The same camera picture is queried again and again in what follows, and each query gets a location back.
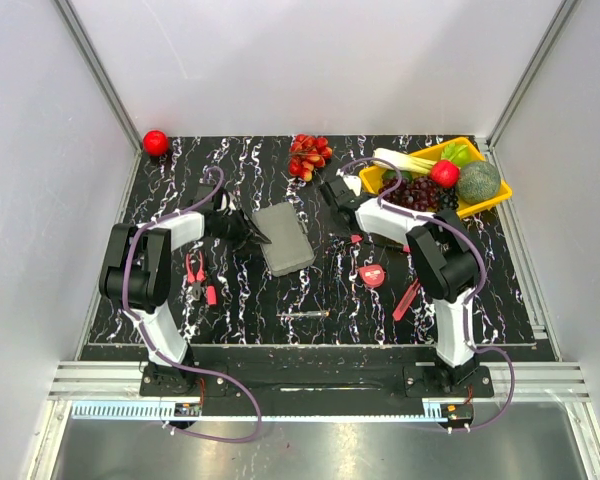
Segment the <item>cable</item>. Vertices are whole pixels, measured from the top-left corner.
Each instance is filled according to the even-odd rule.
[[[196,373],[198,375],[212,375],[212,376],[219,377],[224,380],[227,380],[228,382],[233,383],[236,387],[238,387],[240,390],[242,390],[245,393],[245,395],[249,398],[249,400],[253,404],[253,408],[256,411],[256,416],[257,416],[256,428],[254,429],[253,433],[251,433],[250,435],[247,435],[246,437],[240,437],[240,438],[216,437],[214,435],[206,435],[204,433],[189,432],[188,430],[183,430],[181,428],[177,428],[174,426],[171,426],[171,429],[172,429],[171,431],[172,432],[177,431],[178,433],[187,435],[189,437],[202,438],[205,440],[213,440],[216,442],[246,443],[246,442],[250,442],[250,441],[256,439],[258,437],[258,435],[260,434],[260,429],[262,428],[262,413],[260,411],[260,405],[258,405],[257,400],[255,399],[253,394],[249,391],[249,389],[247,387],[245,387],[242,383],[240,383],[237,379],[233,378],[230,375],[227,375],[226,373],[216,372],[214,370],[207,370],[204,368],[189,367],[187,365],[182,365],[181,363],[174,362],[170,358],[167,358],[162,352],[160,352],[156,348],[155,344],[149,337],[149,332],[147,332],[147,329],[144,326],[142,319],[140,318],[140,316],[137,313],[135,313],[133,310],[131,310],[131,307],[129,306],[129,277],[131,276],[131,267],[133,265],[133,255],[138,246],[138,242],[140,241],[140,237],[142,236],[142,234],[144,232],[146,232],[150,228],[155,227],[156,225],[159,225],[160,223],[162,223],[166,220],[169,220],[171,218],[175,218],[179,215],[186,215],[187,213],[191,213],[191,212],[195,211],[196,209],[198,209],[201,205],[210,201],[213,198],[213,196],[218,192],[218,190],[220,190],[220,187],[224,183],[224,172],[222,171],[222,169],[220,167],[216,167],[216,166],[213,166],[207,170],[207,172],[204,175],[204,181],[205,182],[209,181],[211,172],[213,172],[213,171],[218,172],[220,179],[218,180],[218,182],[216,183],[216,186],[213,188],[213,190],[211,191],[211,193],[209,195],[207,195],[205,198],[203,198],[199,202],[194,203],[193,205],[191,205],[190,207],[187,207],[186,209],[184,209],[182,211],[175,210],[172,213],[169,213],[167,215],[163,215],[162,217],[153,219],[150,222],[145,223],[140,228],[138,228],[138,231],[136,232],[136,234],[133,236],[133,239],[131,240],[131,245],[129,246],[129,252],[127,253],[127,259],[126,259],[126,262],[124,265],[124,276],[122,279],[122,308],[129,317],[131,317],[132,319],[135,320],[136,326],[137,326],[138,330],[140,331],[142,337],[144,338],[145,343],[147,344],[147,348],[151,352],[155,353],[156,356],[160,360],[162,360],[163,362],[167,363],[168,365],[171,365],[172,367],[178,368],[180,370],[185,370],[187,372]]]
[[[476,288],[471,293],[469,293],[469,295],[467,295],[467,298],[465,299],[465,301],[463,303],[464,308],[462,309],[462,330],[463,330],[463,334],[464,334],[464,340],[465,340],[465,343],[467,344],[467,346],[471,350],[473,350],[477,355],[481,355],[486,352],[499,353],[504,358],[505,362],[507,362],[507,365],[509,367],[509,373],[511,374],[511,387],[509,388],[509,394],[507,395],[507,399],[505,400],[504,405],[502,406],[502,409],[500,409],[500,411],[490,420],[487,420],[484,423],[476,425],[475,427],[471,427],[472,430],[481,430],[483,428],[486,428],[486,427],[492,425],[500,417],[502,417],[504,412],[509,408],[509,405],[511,405],[511,400],[513,399],[513,392],[515,391],[516,376],[515,376],[515,372],[513,370],[513,362],[511,361],[509,354],[507,352],[505,352],[502,348],[499,348],[499,347],[496,347],[493,345],[488,346],[488,347],[478,348],[469,339],[469,321],[470,321],[470,319],[469,319],[468,305],[469,305],[469,302],[473,299],[473,297],[475,297],[480,292],[480,290],[482,290],[482,288],[484,287],[484,285],[487,281],[487,270],[484,266],[484,260],[482,259],[480,252],[478,251],[476,246],[473,244],[473,242],[469,239],[469,237],[467,237],[467,235],[465,235],[463,232],[461,232],[457,228],[454,228],[451,225],[448,225],[448,224],[438,220],[437,218],[434,218],[433,216],[413,214],[413,213],[411,213],[410,210],[408,210],[406,208],[398,207],[387,201],[383,202],[384,197],[389,195],[391,192],[395,191],[400,186],[400,183],[402,183],[402,173],[392,163],[387,162],[382,159],[379,159],[379,158],[367,157],[367,158],[361,158],[358,160],[352,160],[351,162],[349,162],[349,163],[345,164],[343,167],[341,167],[340,170],[342,170],[344,172],[346,170],[349,170],[351,167],[354,167],[355,165],[359,165],[361,163],[367,163],[370,160],[373,160],[376,163],[381,163],[383,165],[388,166],[389,168],[391,168],[393,171],[396,172],[396,176],[398,177],[398,181],[394,185],[392,185],[390,188],[388,188],[387,190],[382,192],[380,195],[378,195],[378,205],[380,205],[380,208],[385,208],[385,209],[389,210],[390,212],[397,213],[397,214],[403,215],[405,217],[409,217],[413,220],[420,220],[423,222],[431,222],[434,225],[444,228],[445,230],[449,231],[452,235],[454,235],[455,237],[462,240],[465,243],[465,245],[467,247],[469,247],[469,250],[471,250],[471,253],[473,254],[473,256],[476,259],[476,262],[478,263],[478,269],[480,270],[480,280],[479,280]]]

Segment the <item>black marble tabletop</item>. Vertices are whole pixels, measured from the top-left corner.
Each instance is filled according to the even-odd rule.
[[[377,245],[352,244],[336,226],[318,186],[346,162],[370,156],[377,147],[414,152],[451,136],[333,136],[334,158],[310,183],[288,171],[291,137],[181,137],[172,139],[171,161],[141,159],[125,221],[146,222],[184,208],[202,172],[211,165],[225,172],[226,188],[243,209],[255,211],[291,202],[309,232],[316,254],[311,267],[272,277],[258,247],[234,252],[217,239],[191,243],[173,253],[170,305],[176,323],[195,344],[423,344],[436,336],[431,299],[422,291],[399,323],[393,310],[414,280],[410,256]],[[508,246],[495,210],[465,220],[486,252],[488,280],[474,302],[477,342],[528,344],[533,333]],[[184,258],[204,248],[218,291],[218,305],[194,302]],[[378,263],[385,283],[370,290],[357,275]],[[329,310],[326,318],[287,318],[285,312]],[[98,306],[90,344],[138,344],[133,326],[107,299]]]

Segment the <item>green melon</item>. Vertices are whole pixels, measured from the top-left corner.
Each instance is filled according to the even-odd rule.
[[[487,162],[472,162],[460,169],[458,195],[470,205],[485,202],[500,190],[498,169]]]

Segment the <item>white wall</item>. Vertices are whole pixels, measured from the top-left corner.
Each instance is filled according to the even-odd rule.
[[[600,420],[600,0],[581,2],[496,150],[567,359]]]
[[[0,479],[84,325],[133,152],[48,0],[0,0]]]
[[[559,0],[73,0],[141,131],[475,133]]]

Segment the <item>red-handled pliers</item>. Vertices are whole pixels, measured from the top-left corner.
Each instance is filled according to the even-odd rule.
[[[191,295],[196,302],[199,302],[202,298],[202,282],[205,281],[206,276],[204,274],[204,255],[202,250],[198,252],[200,254],[200,268],[194,274],[191,270],[191,254],[187,253],[186,264],[187,264],[187,282],[191,284]]]

